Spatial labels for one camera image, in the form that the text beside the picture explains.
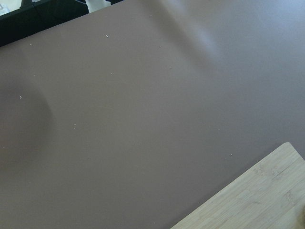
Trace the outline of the bamboo cutting board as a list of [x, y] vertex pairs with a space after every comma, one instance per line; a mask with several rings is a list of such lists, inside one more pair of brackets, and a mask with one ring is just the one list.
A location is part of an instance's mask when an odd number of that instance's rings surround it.
[[303, 229], [305, 161], [286, 142], [173, 226], [175, 229]]

